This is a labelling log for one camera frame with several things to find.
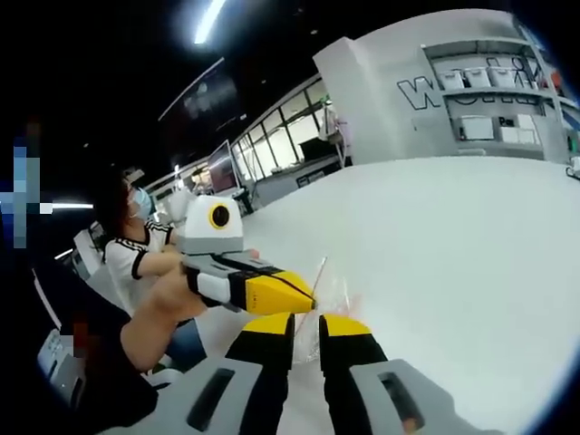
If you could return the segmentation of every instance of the plastic bag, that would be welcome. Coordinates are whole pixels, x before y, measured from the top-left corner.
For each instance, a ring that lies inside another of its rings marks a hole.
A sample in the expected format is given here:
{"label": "plastic bag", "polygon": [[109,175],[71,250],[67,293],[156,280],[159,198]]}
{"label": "plastic bag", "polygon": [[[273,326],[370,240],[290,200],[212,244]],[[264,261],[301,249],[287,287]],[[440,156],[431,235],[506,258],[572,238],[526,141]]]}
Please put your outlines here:
{"label": "plastic bag", "polygon": [[346,280],[335,272],[328,257],[319,267],[313,284],[316,309],[295,316],[293,364],[309,363],[320,358],[318,318],[321,314],[340,314],[356,318],[359,296],[349,292]]}

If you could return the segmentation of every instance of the face mask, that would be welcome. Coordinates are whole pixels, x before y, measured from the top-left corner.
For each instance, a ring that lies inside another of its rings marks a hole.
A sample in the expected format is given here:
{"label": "face mask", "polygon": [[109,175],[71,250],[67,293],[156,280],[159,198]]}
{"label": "face mask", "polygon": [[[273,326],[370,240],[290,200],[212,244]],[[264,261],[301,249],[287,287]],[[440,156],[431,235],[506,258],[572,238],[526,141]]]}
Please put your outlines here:
{"label": "face mask", "polygon": [[139,206],[139,210],[131,217],[146,220],[151,212],[151,198],[147,192],[142,188],[138,188],[135,195],[133,195],[133,202]]}

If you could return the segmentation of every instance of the black ceiling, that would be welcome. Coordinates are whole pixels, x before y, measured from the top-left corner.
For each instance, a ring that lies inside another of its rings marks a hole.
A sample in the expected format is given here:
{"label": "black ceiling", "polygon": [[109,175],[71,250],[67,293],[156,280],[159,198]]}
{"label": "black ceiling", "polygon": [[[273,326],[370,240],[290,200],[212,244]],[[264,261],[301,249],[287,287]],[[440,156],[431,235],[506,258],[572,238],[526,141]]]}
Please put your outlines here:
{"label": "black ceiling", "polygon": [[[141,167],[150,180],[170,172],[175,156],[156,143],[157,118],[220,57],[226,58],[248,115],[238,124],[238,134],[315,74],[312,56],[339,37],[355,38],[414,15],[489,2],[410,2],[385,8],[373,0],[227,0],[208,43],[194,45],[191,38],[208,4],[24,4],[25,44],[17,62],[24,65],[25,84],[20,123],[33,116],[42,124],[41,189],[46,196],[81,200],[98,182],[94,174],[112,163]],[[192,150],[199,147],[195,159],[215,145],[191,145]],[[68,238],[78,226],[67,224],[57,232],[63,230]]]}

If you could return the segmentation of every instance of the white table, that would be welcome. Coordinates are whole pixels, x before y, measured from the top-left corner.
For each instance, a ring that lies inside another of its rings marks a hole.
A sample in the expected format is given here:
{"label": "white table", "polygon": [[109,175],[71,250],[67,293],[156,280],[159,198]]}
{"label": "white table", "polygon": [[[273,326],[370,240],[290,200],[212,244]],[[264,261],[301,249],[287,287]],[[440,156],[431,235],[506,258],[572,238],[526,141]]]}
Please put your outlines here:
{"label": "white table", "polygon": [[[562,166],[471,157],[353,167],[247,217],[245,233],[246,247],[310,282],[329,256],[386,355],[447,390],[480,429],[524,431],[572,367],[580,183]],[[247,321],[204,317],[211,353]],[[315,364],[291,372],[279,433],[332,431],[321,386]]]}

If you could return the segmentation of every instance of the ceiling light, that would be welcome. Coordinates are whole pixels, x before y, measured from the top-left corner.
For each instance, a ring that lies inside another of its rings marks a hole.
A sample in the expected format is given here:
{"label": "ceiling light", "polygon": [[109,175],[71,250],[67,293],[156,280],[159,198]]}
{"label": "ceiling light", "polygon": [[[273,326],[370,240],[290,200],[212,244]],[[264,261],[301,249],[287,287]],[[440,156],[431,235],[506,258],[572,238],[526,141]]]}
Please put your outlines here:
{"label": "ceiling light", "polygon": [[195,44],[203,44],[208,39],[209,31],[218,18],[219,11],[223,7],[226,0],[212,0],[208,10],[204,13],[196,32]]}
{"label": "ceiling light", "polygon": [[57,209],[83,209],[83,208],[92,208],[92,204],[73,204],[73,203],[66,203],[66,202],[54,202],[53,203],[53,210],[57,210]]}
{"label": "ceiling light", "polygon": [[59,254],[58,256],[56,256],[54,259],[58,260],[59,258],[63,258],[64,256],[68,256],[69,254],[72,253],[72,249],[69,249],[68,251],[64,251],[61,254]]}

